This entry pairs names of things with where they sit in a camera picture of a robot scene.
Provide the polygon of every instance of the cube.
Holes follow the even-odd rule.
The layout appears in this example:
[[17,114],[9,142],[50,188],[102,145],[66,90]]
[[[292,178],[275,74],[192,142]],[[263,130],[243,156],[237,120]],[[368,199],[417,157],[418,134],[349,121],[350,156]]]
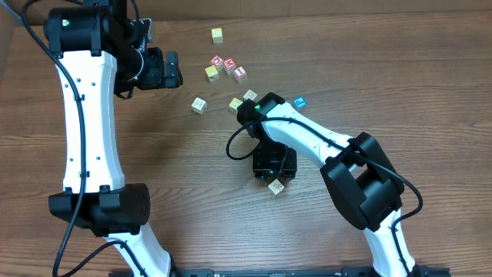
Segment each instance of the cube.
[[268,185],[268,190],[277,197],[284,191],[285,187],[278,181],[278,179],[275,179],[270,185]]
[[215,65],[215,68],[219,72],[224,68],[224,59],[215,55],[215,57],[210,60],[210,65]]
[[228,58],[224,61],[224,68],[227,74],[230,75],[236,69],[236,63],[232,58]]
[[252,90],[248,90],[246,94],[243,96],[243,101],[246,101],[246,99],[251,99],[254,101],[254,99],[258,96],[256,93],[254,93]]
[[294,107],[298,111],[302,111],[308,103],[306,102],[306,99],[304,96],[299,95],[298,97],[294,98]]
[[234,70],[234,78],[236,78],[236,81],[238,83],[242,83],[245,80],[248,79],[248,73],[246,72],[246,69],[244,69],[243,66],[240,66]]
[[242,104],[243,102],[237,98],[233,98],[231,103],[229,103],[229,109],[231,110],[231,112],[237,114],[238,113],[238,107],[240,104]]
[[207,67],[205,71],[207,72],[208,81],[213,82],[218,80],[218,71],[215,65]]
[[214,43],[224,42],[224,38],[222,37],[222,28],[212,29],[212,40],[214,41]]
[[194,110],[195,112],[199,113],[200,115],[203,115],[203,112],[207,108],[207,102],[203,99],[196,98],[191,105],[191,109]]

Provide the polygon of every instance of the dice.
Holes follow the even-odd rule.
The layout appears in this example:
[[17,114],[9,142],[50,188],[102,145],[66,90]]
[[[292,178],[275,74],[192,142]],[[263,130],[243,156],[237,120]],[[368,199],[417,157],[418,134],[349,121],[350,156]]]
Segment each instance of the dice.
[[256,93],[254,93],[252,90],[248,90],[246,94],[243,96],[243,101],[246,101],[246,99],[251,99],[254,101],[254,99],[258,96]]
[[270,185],[268,185],[268,190],[277,197],[284,191],[285,187],[278,181],[278,179],[275,179]]
[[294,106],[299,112],[304,110],[307,104],[306,99],[302,95],[294,98]]
[[224,42],[224,38],[222,37],[222,28],[212,29],[212,40],[214,41],[214,43]]
[[218,80],[218,71],[215,65],[207,67],[205,71],[207,72],[208,81],[213,82]]
[[236,81],[238,83],[242,83],[245,80],[248,79],[248,73],[246,72],[246,69],[244,69],[243,66],[240,66],[234,70],[234,78],[236,78]]
[[216,55],[212,60],[210,60],[210,65],[215,65],[217,71],[221,71],[224,68],[224,59]]
[[193,104],[191,105],[191,109],[199,113],[200,115],[203,115],[203,112],[205,111],[206,108],[207,108],[207,102],[198,97],[194,100]]
[[236,69],[236,63],[232,58],[228,58],[224,61],[224,68],[227,74],[230,75]]
[[237,114],[238,113],[238,107],[240,104],[242,104],[243,102],[237,98],[233,98],[231,103],[229,103],[229,110],[231,110],[231,112]]

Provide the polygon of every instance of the pink cube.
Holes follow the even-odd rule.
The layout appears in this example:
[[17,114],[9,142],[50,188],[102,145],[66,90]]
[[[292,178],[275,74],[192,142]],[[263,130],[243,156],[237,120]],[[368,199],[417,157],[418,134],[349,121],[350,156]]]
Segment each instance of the pink cube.
[[224,59],[216,55],[212,60],[210,60],[210,65],[215,65],[217,71],[221,71],[224,68]]
[[228,58],[224,61],[224,67],[225,71],[230,75],[236,69],[236,63],[232,58]]
[[244,69],[243,66],[240,66],[234,70],[234,78],[236,78],[236,81],[238,83],[242,83],[244,80],[248,79],[248,73],[246,72],[246,69]]

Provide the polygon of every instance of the wooden tabletop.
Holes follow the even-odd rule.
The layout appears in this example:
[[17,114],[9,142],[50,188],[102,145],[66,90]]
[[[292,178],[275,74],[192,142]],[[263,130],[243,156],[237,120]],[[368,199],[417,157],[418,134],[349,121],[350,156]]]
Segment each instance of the wooden tabletop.
[[[222,27],[224,43],[211,42]],[[151,192],[151,226],[183,269],[326,269],[371,265],[361,231],[330,199],[318,169],[298,173],[275,198],[251,160],[225,144],[240,127],[228,111],[248,89],[288,101],[336,132],[376,137],[396,170],[424,197],[404,222],[418,264],[454,275],[492,271],[492,12],[343,15],[156,23],[156,43],[177,51],[184,84],[115,99],[118,152],[127,183]],[[214,55],[248,70],[238,84]],[[191,110],[207,101],[203,115]],[[23,28],[15,31],[0,91],[0,275],[51,275],[67,223],[50,215],[62,190],[65,117],[55,66]],[[257,142],[240,135],[233,154]],[[403,194],[404,212],[415,196]],[[75,229],[61,263],[73,268],[102,239]],[[126,269],[105,250],[79,275]]]

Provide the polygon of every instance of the table surface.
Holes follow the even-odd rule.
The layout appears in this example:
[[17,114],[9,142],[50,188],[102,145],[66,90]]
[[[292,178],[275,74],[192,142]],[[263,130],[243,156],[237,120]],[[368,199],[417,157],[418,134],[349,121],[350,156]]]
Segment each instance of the table surface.
[[[222,27],[224,43],[211,42]],[[327,269],[370,265],[361,231],[337,212],[319,171],[298,156],[296,179],[275,198],[225,144],[228,111],[248,89],[291,101],[336,132],[375,136],[424,197],[404,222],[411,254],[454,275],[492,263],[492,12],[343,15],[156,23],[155,45],[179,53],[184,85],[115,99],[127,183],[151,193],[150,223],[183,269]],[[248,70],[238,84],[204,72],[214,55]],[[191,110],[208,102],[203,115]],[[17,28],[0,92],[0,275],[51,275],[66,222],[48,211],[62,190],[65,118],[53,63]],[[256,141],[241,135],[235,155]],[[414,208],[406,190],[404,211]],[[61,271],[103,243],[74,230]],[[80,275],[126,269],[105,250]]]

